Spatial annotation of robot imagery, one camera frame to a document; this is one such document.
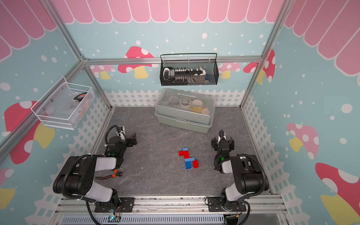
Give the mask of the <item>blue red lego assembly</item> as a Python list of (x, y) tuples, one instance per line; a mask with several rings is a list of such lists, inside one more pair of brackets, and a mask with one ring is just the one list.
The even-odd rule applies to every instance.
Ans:
[(188, 148), (183, 148), (181, 151), (178, 152), (178, 154), (180, 157), (184, 157), (185, 168), (187, 170), (199, 167), (198, 160), (194, 157), (190, 157)]

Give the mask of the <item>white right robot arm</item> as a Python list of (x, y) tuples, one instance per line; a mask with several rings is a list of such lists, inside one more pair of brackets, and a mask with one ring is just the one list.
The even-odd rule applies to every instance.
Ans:
[(225, 211), (232, 211), (241, 201), (255, 197), (269, 189), (265, 171), (255, 155), (238, 154), (230, 156), (234, 150), (234, 140), (226, 139), (224, 130), (211, 140), (212, 148), (217, 152), (214, 157), (214, 170), (232, 174), (234, 183), (222, 190), (217, 201)]

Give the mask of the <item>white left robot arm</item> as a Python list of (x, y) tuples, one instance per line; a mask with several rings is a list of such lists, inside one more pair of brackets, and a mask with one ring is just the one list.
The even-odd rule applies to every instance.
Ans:
[(117, 191), (96, 180), (122, 176), (124, 153), (128, 147), (137, 144), (137, 135), (134, 133), (126, 140), (124, 138), (123, 134), (112, 137), (106, 144), (108, 151), (105, 155), (69, 157), (53, 183), (54, 193), (94, 203), (101, 210), (118, 211), (123, 203)]

